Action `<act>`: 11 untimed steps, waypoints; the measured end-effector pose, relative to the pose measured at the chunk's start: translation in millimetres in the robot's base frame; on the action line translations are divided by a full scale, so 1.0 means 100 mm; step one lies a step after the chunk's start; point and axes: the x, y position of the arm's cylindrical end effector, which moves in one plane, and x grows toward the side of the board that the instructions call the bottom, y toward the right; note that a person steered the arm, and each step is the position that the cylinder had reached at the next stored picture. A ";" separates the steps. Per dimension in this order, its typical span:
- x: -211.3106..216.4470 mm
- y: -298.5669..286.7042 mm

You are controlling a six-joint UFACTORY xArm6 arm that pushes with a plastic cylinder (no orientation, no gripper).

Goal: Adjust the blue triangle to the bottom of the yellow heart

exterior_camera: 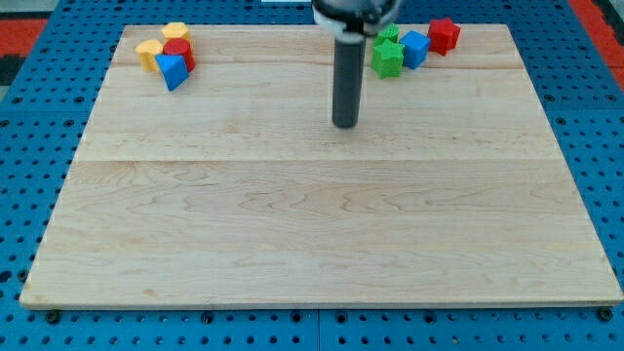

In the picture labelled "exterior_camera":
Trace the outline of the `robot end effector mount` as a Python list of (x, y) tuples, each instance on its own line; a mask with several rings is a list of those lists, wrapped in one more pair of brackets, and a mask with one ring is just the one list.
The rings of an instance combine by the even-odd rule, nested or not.
[(376, 35), (399, 16), (403, 0), (312, 0), (314, 21), (334, 35)]

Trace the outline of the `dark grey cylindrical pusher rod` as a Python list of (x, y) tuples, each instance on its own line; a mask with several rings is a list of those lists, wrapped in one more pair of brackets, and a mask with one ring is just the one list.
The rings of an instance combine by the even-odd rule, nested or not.
[(334, 41), (331, 121), (340, 129), (355, 127), (359, 119), (366, 41)]

